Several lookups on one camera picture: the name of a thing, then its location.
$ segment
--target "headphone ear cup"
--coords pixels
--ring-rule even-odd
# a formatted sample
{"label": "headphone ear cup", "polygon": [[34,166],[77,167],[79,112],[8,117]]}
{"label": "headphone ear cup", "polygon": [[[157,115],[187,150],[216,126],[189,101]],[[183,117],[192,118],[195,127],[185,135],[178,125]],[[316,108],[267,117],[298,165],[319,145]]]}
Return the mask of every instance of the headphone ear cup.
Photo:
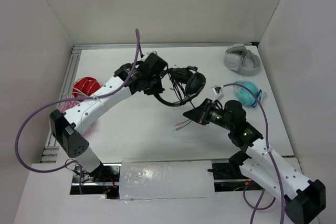
{"label": "headphone ear cup", "polygon": [[227,54],[239,54],[244,56],[247,53],[247,49],[244,46],[244,44],[235,44],[232,46],[229,46],[226,50]]}
{"label": "headphone ear cup", "polygon": [[205,86],[205,76],[201,73],[194,73],[185,85],[185,92],[187,94],[196,94],[201,92]]}
{"label": "headphone ear cup", "polygon": [[[255,86],[254,83],[252,83],[250,81],[237,81],[236,83],[244,85],[249,90],[251,90],[254,94],[258,93],[257,87]],[[255,102],[255,99],[254,99],[253,95],[251,95],[250,92],[248,92],[246,89],[244,89],[242,87],[241,88],[235,87],[234,91],[235,91],[235,94],[238,98],[238,101],[242,105],[251,106]]]}

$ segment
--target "black headphones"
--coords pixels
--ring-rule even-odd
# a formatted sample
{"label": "black headphones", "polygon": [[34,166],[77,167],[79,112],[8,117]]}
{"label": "black headphones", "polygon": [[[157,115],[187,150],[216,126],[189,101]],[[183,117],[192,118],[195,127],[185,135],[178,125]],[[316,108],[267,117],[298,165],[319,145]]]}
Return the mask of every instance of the black headphones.
{"label": "black headphones", "polygon": [[174,91],[179,101],[167,102],[159,94],[154,94],[155,98],[161,103],[171,107],[178,107],[190,102],[203,90],[205,86],[205,76],[197,72],[197,67],[188,66],[186,68],[169,68],[166,73],[173,84]]}

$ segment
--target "cable tie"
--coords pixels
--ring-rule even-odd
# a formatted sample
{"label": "cable tie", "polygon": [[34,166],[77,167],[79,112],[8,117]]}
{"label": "cable tie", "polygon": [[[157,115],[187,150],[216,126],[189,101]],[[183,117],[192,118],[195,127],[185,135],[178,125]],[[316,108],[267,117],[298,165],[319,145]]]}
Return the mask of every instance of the cable tie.
{"label": "cable tie", "polygon": [[109,109],[105,107],[104,103],[101,101],[101,99],[98,97],[98,95],[96,95],[96,94],[92,94],[91,96],[92,96],[92,99],[93,99],[94,101],[98,101],[98,102],[100,103],[100,105],[101,105],[103,108],[105,108],[106,112],[108,112]]}
{"label": "cable tie", "polygon": [[269,154],[271,151],[273,151],[273,148],[270,146],[266,152],[263,153],[263,156],[266,156],[267,154]]}

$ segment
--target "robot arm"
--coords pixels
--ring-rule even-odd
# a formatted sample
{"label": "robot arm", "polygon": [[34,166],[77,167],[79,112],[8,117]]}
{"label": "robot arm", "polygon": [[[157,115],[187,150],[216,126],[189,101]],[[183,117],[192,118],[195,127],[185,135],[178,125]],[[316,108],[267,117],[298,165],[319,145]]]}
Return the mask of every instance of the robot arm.
{"label": "robot arm", "polygon": [[50,114],[51,131],[59,145],[93,178],[101,177],[104,166],[83,137],[84,132],[114,105],[136,92],[144,91],[149,95],[164,91],[161,79],[165,74],[164,69],[168,66],[166,61],[153,52],[138,61],[137,65],[125,87],[114,95],[99,99],[99,96],[109,94],[123,84],[131,70],[130,63],[122,65],[107,83],[91,95],[92,99],[84,100],[65,113],[55,110]]}
{"label": "robot arm", "polygon": [[230,140],[240,148],[229,159],[232,172],[251,178],[281,201],[277,173],[269,155],[271,152],[284,188],[285,211],[295,224],[310,223],[325,208],[324,184],[318,179],[312,182],[298,172],[271,146],[267,149],[262,134],[246,121],[246,112],[240,102],[231,100],[224,108],[218,108],[215,102],[205,99],[199,107],[183,115],[202,125],[214,123],[229,130]]}

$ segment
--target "white panel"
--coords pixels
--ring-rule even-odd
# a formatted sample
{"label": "white panel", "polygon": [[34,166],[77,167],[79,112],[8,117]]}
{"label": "white panel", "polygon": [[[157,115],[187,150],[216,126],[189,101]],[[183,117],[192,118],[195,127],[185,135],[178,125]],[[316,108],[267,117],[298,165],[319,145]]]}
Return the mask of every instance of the white panel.
{"label": "white panel", "polygon": [[[298,169],[295,158],[287,161]],[[53,165],[38,164],[47,169]],[[241,191],[216,193],[215,197],[193,199],[109,200],[100,195],[69,195],[72,172],[63,169],[52,174],[29,173],[14,224],[64,223],[160,223],[160,224],[248,224],[252,209]],[[260,191],[249,191],[248,200],[258,200]],[[265,193],[260,206],[270,203]],[[280,204],[256,213],[254,223],[278,224]],[[285,224],[292,222],[285,217]]]}
{"label": "white panel", "polygon": [[336,205],[336,0],[280,0],[259,51],[303,171],[327,187],[321,223]]}
{"label": "white panel", "polygon": [[[193,100],[195,106],[205,98],[213,99],[211,87],[238,80],[239,75],[224,65],[227,47],[166,47],[144,48],[144,52],[157,51],[170,67],[198,66],[206,77],[206,86]],[[257,48],[248,49],[258,54]],[[132,62],[134,48],[114,48],[105,50],[83,50],[76,78],[92,76],[105,83],[121,65]],[[262,101],[268,116],[270,144],[280,155],[293,155],[292,148],[266,73],[261,71],[246,80],[254,82],[267,92]],[[163,78],[166,91],[162,97],[176,101],[168,77]],[[224,89],[224,103],[236,99],[233,88]],[[136,161],[182,161],[198,159],[230,158],[239,149],[228,138],[228,131],[214,124],[202,126],[191,123],[174,131],[174,125],[186,118],[183,112],[192,109],[190,104],[172,108],[161,104],[153,96],[137,93],[114,106],[105,113],[86,135],[90,146],[103,163],[119,163],[123,158],[136,158]],[[246,108],[247,120],[263,135],[265,120],[260,108]]]}
{"label": "white panel", "polygon": [[[14,155],[14,139],[33,110],[59,95],[70,43],[43,0],[0,0],[1,223],[13,223],[28,171]],[[48,131],[48,111],[23,132],[20,152],[39,161]]]}
{"label": "white panel", "polygon": [[211,161],[123,162],[121,199],[174,199],[214,197]]}
{"label": "white panel", "polygon": [[47,0],[76,44],[260,41],[279,0]]}

